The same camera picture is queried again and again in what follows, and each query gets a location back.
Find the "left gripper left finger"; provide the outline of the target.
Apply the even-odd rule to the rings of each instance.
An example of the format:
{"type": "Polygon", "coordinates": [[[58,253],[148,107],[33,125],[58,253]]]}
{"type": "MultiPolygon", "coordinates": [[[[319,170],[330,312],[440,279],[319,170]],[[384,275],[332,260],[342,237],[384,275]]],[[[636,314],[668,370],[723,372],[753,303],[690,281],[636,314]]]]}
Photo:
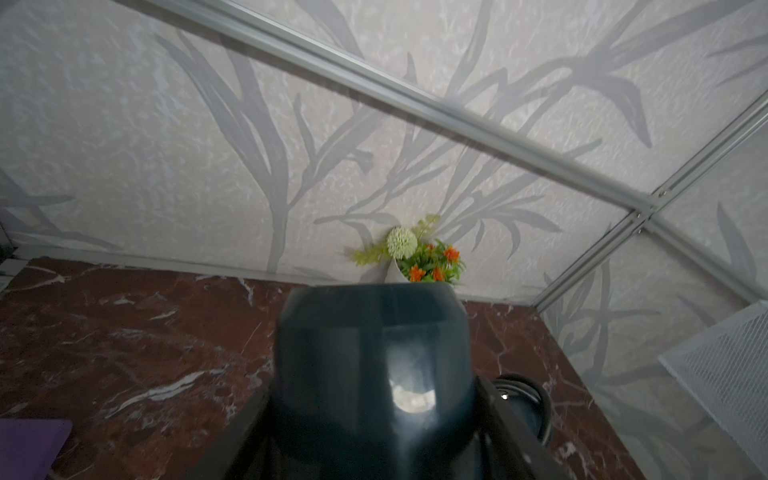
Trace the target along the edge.
{"type": "Polygon", "coordinates": [[[268,389],[255,392],[186,479],[273,479],[272,418],[268,389]]]}

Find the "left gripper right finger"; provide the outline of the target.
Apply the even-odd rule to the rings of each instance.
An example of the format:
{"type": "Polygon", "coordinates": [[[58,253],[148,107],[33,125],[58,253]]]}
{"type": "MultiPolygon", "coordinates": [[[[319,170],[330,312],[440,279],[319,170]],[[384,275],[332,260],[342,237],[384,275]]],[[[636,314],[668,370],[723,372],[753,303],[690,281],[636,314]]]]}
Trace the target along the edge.
{"type": "Polygon", "coordinates": [[[491,381],[476,378],[475,402],[480,438],[490,440],[501,476],[492,479],[567,479],[544,445],[534,437],[491,381]]]}

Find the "dark green hair dryer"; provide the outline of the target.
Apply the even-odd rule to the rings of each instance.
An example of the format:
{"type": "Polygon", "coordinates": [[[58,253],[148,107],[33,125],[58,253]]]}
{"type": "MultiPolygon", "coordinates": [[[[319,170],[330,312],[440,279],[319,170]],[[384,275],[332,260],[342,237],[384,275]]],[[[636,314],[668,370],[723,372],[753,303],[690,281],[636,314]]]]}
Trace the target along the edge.
{"type": "Polygon", "coordinates": [[[271,391],[281,479],[478,479],[466,311],[440,283],[293,291],[271,391]]]}

